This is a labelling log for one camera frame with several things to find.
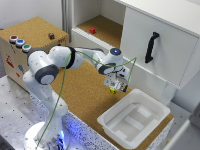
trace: white countertop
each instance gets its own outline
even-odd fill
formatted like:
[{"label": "white countertop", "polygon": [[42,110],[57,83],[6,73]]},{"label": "white countertop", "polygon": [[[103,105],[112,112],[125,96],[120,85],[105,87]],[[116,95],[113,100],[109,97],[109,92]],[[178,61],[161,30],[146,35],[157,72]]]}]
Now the white countertop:
[{"label": "white countertop", "polygon": [[193,2],[187,0],[115,1],[200,37],[200,5]]}]

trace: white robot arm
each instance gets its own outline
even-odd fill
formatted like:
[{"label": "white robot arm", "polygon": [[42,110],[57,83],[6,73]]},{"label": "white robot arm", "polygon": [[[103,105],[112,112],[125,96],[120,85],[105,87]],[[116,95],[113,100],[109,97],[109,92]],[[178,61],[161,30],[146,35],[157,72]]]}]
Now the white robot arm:
[{"label": "white robot arm", "polygon": [[[35,137],[36,143],[42,137],[48,125],[59,97],[50,86],[50,83],[55,80],[59,72],[58,68],[76,69],[81,66],[84,58],[90,59],[97,71],[102,75],[106,75],[104,81],[106,86],[122,90],[123,86],[126,85],[125,89],[123,89],[126,91],[130,70],[126,66],[122,66],[123,56],[117,48],[111,49],[107,55],[101,49],[62,46],[53,47],[49,54],[46,54],[41,48],[30,50],[28,53],[30,69],[24,74],[23,80],[29,92],[34,94],[49,111],[44,126],[38,132],[37,137]],[[48,143],[55,141],[56,136],[63,130],[61,117],[67,113],[68,107],[62,98],[60,98],[57,106],[54,117],[40,142],[40,148],[50,149]]]}]

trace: yellow object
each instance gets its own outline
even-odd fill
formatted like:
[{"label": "yellow object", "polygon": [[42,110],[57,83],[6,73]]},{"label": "yellow object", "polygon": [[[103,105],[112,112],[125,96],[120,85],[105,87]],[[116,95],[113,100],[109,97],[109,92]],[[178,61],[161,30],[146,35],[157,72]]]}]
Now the yellow object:
[{"label": "yellow object", "polygon": [[110,88],[110,93],[115,94],[115,93],[116,93],[116,90],[113,89],[113,88]]}]

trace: cabinet door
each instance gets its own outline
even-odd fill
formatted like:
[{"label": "cabinet door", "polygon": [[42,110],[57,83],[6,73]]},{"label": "cabinet door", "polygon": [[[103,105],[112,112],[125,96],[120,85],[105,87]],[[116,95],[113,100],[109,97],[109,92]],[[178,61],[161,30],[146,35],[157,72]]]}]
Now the cabinet door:
[{"label": "cabinet door", "polygon": [[[153,32],[155,39],[151,56],[145,63],[145,56]],[[178,28],[163,23],[136,10],[127,8],[121,40],[125,57],[137,57],[137,64],[154,74],[179,86],[198,38]]]}]

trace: plastic bin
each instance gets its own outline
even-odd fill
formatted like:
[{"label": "plastic bin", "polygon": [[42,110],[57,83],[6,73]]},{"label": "plastic bin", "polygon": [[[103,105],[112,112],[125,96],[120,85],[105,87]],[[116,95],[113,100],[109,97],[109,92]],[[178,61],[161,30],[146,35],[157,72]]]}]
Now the plastic bin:
[{"label": "plastic bin", "polygon": [[135,89],[97,121],[105,133],[122,147],[135,149],[169,113],[169,108]]}]

